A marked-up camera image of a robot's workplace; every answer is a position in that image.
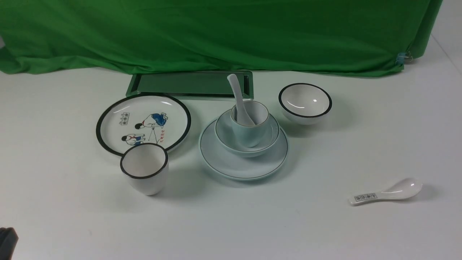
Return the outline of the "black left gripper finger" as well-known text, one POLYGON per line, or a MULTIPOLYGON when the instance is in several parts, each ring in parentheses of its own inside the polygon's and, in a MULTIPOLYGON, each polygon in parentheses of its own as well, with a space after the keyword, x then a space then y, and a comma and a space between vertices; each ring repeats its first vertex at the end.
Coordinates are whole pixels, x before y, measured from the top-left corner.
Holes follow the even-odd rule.
POLYGON ((11 260, 17 243, 16 230, 13 227, 2 227, 0 229, 0 259, 11 260))

